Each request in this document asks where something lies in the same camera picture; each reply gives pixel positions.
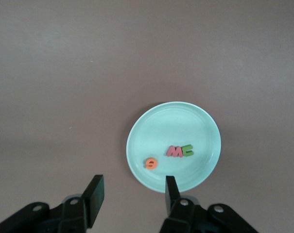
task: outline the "screw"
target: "screw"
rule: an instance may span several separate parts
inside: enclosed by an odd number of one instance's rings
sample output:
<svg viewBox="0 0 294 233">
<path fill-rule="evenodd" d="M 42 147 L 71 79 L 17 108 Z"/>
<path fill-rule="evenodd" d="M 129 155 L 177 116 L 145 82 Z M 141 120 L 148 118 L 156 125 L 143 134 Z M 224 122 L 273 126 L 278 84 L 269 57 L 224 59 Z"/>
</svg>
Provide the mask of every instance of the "screw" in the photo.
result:
<svg viewBox="0 0 294 233">
<path fill-rule="evenodd" d="M 75 204 L 78 203 L 78 202 L 79 202 L 78 199 L 72 199 L 72 200 L 70 201 L 70 205 L 75 205 Z"/>
<path fill-rule="evenodd" d="M 224 209 L 223 207 L 219 206 L 219 205 L 216 205 L 214 206 L 214 210 L 218 213 L 223 213 L 224 212 Z"/>
<path fill-rule="evenodd" d="M 42 209 L 42 206 L 41 205 L 37 205 L 37 206 L 35 206 L 33 209 L 32 209 L 32 211 L 39 211 L 39 210 L 41 210 Z"/>
<path fill-rule="evenodd" d="M 187 206 L 187 205 L 189 204 L 189 202 L 188 202 L 187 200 L 185 200 L 185 199 L 182 199 L 182 200 L 180 201 L 180 204 L 182 204 L 182 205 L 184 205 L 184 206 Z"/>
</svg>

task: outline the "plate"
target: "plate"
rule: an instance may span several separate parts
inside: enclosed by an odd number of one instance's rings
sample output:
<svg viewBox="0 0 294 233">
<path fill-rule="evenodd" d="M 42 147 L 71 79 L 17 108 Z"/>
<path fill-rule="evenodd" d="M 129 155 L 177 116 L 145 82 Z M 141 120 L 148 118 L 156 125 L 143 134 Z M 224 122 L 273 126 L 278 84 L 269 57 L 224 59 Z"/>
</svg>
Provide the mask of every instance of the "plate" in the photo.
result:
<svg viewBox="0 0 294 233">
<path fill-rule="evenodd" d="M 213 118 L 194 104 L 178 101 L 157 105 L 136 121 L 126 157 L 133 175 L 147 188 L 164 193 L 166 176 L 175 176 L 184 192 L 212 173 L 220 150 Z"/>
</svg>

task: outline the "table surface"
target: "table surface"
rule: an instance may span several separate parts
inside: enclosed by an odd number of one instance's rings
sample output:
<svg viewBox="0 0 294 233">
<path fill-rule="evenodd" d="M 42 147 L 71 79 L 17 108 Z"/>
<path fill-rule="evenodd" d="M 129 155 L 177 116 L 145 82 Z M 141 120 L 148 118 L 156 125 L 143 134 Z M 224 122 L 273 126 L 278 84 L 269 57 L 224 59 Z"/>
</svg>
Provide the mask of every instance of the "table surface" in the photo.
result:
<svg viewBox="0 0 294 233">
<path fill-rule="evenodd" d="M 222 139 L 215 170 L 182 194 L 294 232 L 292 0 L 0 0 L 0 221 L 103 174 L 88 232 L 158 232 L 164 194 L 135 179 L 125 149 L 168 101 L 205 109 Z"/>
</svg>

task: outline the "pink letter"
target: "pink letter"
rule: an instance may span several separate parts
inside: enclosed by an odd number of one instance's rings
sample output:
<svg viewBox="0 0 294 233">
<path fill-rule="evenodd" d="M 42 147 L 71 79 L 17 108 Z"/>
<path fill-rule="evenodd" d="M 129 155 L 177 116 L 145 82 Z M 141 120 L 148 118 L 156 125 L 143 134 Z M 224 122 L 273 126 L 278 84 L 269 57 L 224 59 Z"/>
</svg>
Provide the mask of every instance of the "pink letter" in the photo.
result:
<svg viewBox="0 0 294 233">
<path fill-rule="evenodd" d="M 182 149 L 181 147 L 174 147 L 174 146 L 170 146 L 168 151 L 166 152 L 167 156 L 174 156 L 177 157 L 179 155 L 179 157 L 181 158 L 183 156 L 182 154 Z"/>
</svg>

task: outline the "green letter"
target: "green letter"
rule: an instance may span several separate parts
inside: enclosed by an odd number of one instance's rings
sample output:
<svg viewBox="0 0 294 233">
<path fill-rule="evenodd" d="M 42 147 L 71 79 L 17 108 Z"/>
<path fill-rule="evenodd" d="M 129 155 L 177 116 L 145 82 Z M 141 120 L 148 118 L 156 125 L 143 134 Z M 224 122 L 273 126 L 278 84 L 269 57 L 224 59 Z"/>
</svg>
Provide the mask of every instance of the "green letter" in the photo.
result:
<svg viewBox="0 0 294 233">
<path fill-rule="evenodd" d="M 191 156 L 194 154 L 193 151 L 191 151 L 193 149 L 192 145 L 186 145 L 181 148 L 182 148 L 182 153 L 184 154 L 184 156 Z"/>
</svg>

